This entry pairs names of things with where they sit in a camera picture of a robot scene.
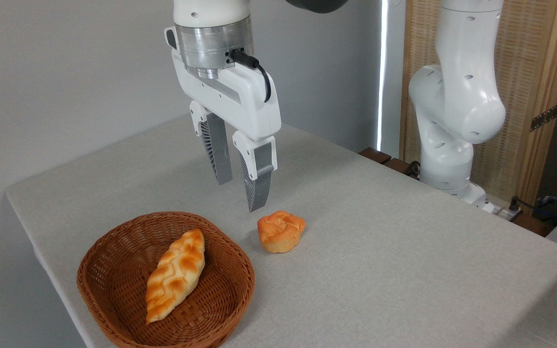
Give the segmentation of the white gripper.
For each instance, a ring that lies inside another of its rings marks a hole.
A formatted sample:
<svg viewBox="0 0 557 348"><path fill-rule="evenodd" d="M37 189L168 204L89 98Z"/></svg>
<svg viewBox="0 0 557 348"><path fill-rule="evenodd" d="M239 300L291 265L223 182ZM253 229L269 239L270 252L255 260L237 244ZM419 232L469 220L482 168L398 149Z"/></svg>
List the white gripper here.
<svg viewBox="0 0 557 348"><path fill-rule="evenodd" d="M233 178L225 121L237 131L232 136L239 151L249 211L265 206L272 172L277 169L276 139L281 116L271 75L236 62L220 69L217 79L204 79L186 69L179 49L172 48L173 64L183 92L191 97L195 134L219 185Z"/></svg>

